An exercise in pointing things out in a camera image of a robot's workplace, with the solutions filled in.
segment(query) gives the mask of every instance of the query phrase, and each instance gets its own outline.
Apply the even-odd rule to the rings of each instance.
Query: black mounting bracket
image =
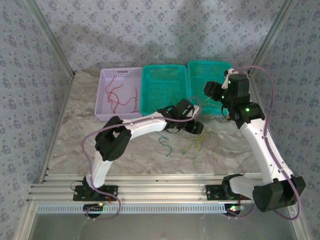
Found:
[[[112,194],[118,196],[118,186],[116,185],[103,185],[98,188],[101,192]],[[93,190],[87,182],[86,177],[82,180],[82,185],[78,185],[74,188],[73,193],[73,201],[76,202],[92,202],[92,201],[99,201],[99,202],[109,202],[109,201],[116,201],[114,197],[107,196],[100,194]]]
[[[162,114],[165,118],[185,120],[188,119],[187,115],[195,110],[194,105],[186,98],[182,99],[177,103],[176,106],[167,106],[165,108],[159,109],[158,113]],[[201,134],[204,125],[196,120],[191,120],[188,122],[174,122],[167,120],[167,125],[165,130],[177,128],[179,131],[182,129],[191,134]]]
[[[245,196],[236,193],[226,193],[225,188],[222,185],[206,185],[205,186],[205,194],[206,199],[208,201],[216,201],[216,200],[250,200]]]

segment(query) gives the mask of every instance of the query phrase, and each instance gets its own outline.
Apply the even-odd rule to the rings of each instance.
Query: marble surface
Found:
[[[88,172],[81,141],[105,125],[94,115],[98,83],[97,72],[76,72],[47,174],[85,175]],[[161,136],[153,132],[130,141],[125,153],[111,165],[108,175],[260,173],[251,147],[234,122],[207,116],[200,116],[198,120],[209,133],[198,153],[194,147],[183,153],[188,139],[194,135],[164,131],[161,134],[168,140],[161,142],[172,147],[172,153],[166,156],[170,148],[161,145]],[[94,145],[92,137],[85,146],[92,158],[96,151]]]

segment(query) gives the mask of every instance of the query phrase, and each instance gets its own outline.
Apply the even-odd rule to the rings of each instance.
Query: white robotic arm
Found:
[[[131,123],[131,122],[138,122],[138,123],[129,124],[123,127],[125,129],[122,129],[122,132],[129,133],[129,138],[128,138],[128,141],[124,139],[123,141],[118,143],[118,144],[122,144],[123,142],[125,142],[126,144],[124,144],[123,147],[119,150],[121,154],[120,155],[118,154],[115,157],[106,156],[105,158],[103,158],[103,156],[106,153],[105,150],[112,148],[112,146],[109,146],[109,145],[107,146],[104,141],[99,141],[99,138],[102,138],[102,139],[104,138],[103,135],[100,135],[98,138],[96,137],[97,151],[95,153],[93,166],[92,166],[93,182],[89,181],[90,173],[88,173],[86,176],[86,179],[88,180],[87,181],[88,185],[91,188],[93,188],[92,184],[96,188],[100,188],[101,186],[103,186],[105,184],[106,175],[113,161],[119,158],[123,154],[127,146],[127,143],[136,137],[139,137],[144,134],[152,133],[152,132],[161,132],[169,128],[184,129],[185,131],[190,132],[192,134],[200,134],[203,129],[203,125],[200,122],[193,121],[191,122],[191,124],[189,123],[177,124],[164,119],[157,119],[157,117],[164,117],[165,115],[168,115],[168,117],[170,118],[174,118],[177,116],[184,116],[189,119],[197,115],[199,113],[199,110],[200,110],[199,106],[192,105],[188,100],[184,99],[180,103],[178,103],[177,106],[174,106],[173,108],[171,108],[171,110],[165,110],[165,111],[159,110],[157,112],[154,112],[151,115],[144,116],[141,118],[121,120],[121,122],[124,124]]]
[[[226,196],[240,194],[253,199],[262,212],[295,204],[297,198],[282,171],[290,177],[299,195],[306,186],[305,181],[302,177],[294,176],[286,165],[269,131],[264,136],[265,115],[257,103],[250,102],[247,75],[233,73],[230,70],[226,70],[225,74],[227,81],[223,85],[213,81],[207,82],[204,94],[221,102],[221,111],[223,108],[228,109],[230,120],[235,121],[253,150],[263,181],[263,184],[257,183],[241,174],[226,176],[222,182]],[[279,161],[279,167],[267,148],[264,138],[268,139],[271,151]]]
[[[230,119],[235,121],[253,150],[262,173],[263,183],[248,179],[241,174],[228,175],[221,183],[224,196],[227,199],[233,199],[238,194],[253,199],[257,208],[262,212],[295,204],[297,198],[281,170],[290,177],[299,195],[305,188],[305,181],[302,177],[294,176],[286,165],[269,131],[264,136],[265,116],[257,103],[250,102],[247,75],[229,72],[227,76],[227,87],[222,88],[222,84],[217,82],[207,82],[204,93],[213,100],[222,103],[221,111],[223,108],[228,109]],[[85,197],[88,196],[88,200],[97,199],[94,189],[105,187],[105,177],[112,162],[124,153],[130,140],[144,134],[172,128],[182,129],[191,134],[200,134],[204,127],[200,122],[195,120],[180,123],[170,121],[172,119],[190,119],[198,115],[199,110],[198,106],[183,99],[176,106],[168,106],[139,119],[121,120],[117,116],[111,118],[104,126],[110,128],[101,131],[95,138],[97,152],[92,166],[92,176],[89,173],[83,179],[82,194]],[[279,161],[280,169],[267,148],[265,137],[267,137],[270,148]]]

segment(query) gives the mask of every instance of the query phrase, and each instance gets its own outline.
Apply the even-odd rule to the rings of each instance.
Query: green basket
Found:
[[[184,65],[146,65],[142,68],[140,113],[150,115],[189,97]]]
[[[208,97],[204,93],[206,82],[225,81],[225,70],[232,68],[229,62],[223,61],[190,61],[188,62],[188,82],[190,96],[196,96],[202,103],[201,114],[221,115],[222,104]],[[193,104],[198,104],[196,100],[191,100]]]

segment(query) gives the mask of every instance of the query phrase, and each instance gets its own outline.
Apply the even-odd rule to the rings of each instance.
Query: red wire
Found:
[[[138,96],[137,87],[135,87],[135,97],[133,96],[133,97],[129,98],[129,100],[128,100],[125,104],[120,103],[120,100],[119,100],[118,95],[113,92],[115,89],[118,89],[118,88],[122,87],[123,84],[121,84],[120,86],[114,87],[114,88],[113,88],[111,91],[109,91],[109,92],[107,91],[107,88],[113,83],[113,81],[115,80],[115,78],[116,78],[116,76],[113,77],[112,81],[111,81],[111,82],[105,87],[105,89],[104,89],[105,93],[106,93],[107,96],[108,96],[108,99],[107,99],[108,102],[111,101],[111,110],[112,110],[112,112],[115,114],[115,113],[116,113],[116,108],[117,108],[118,105],[126,106],[131,99],[135,99],[135,106],[134,106],[134,110],[132,111],[132,113],[138,112],[138,111],[136,111],[136,108],[137,108],[137,96]],[[115,97],[117,98],[117,101],[111,99],[111,94],[115,95]]]

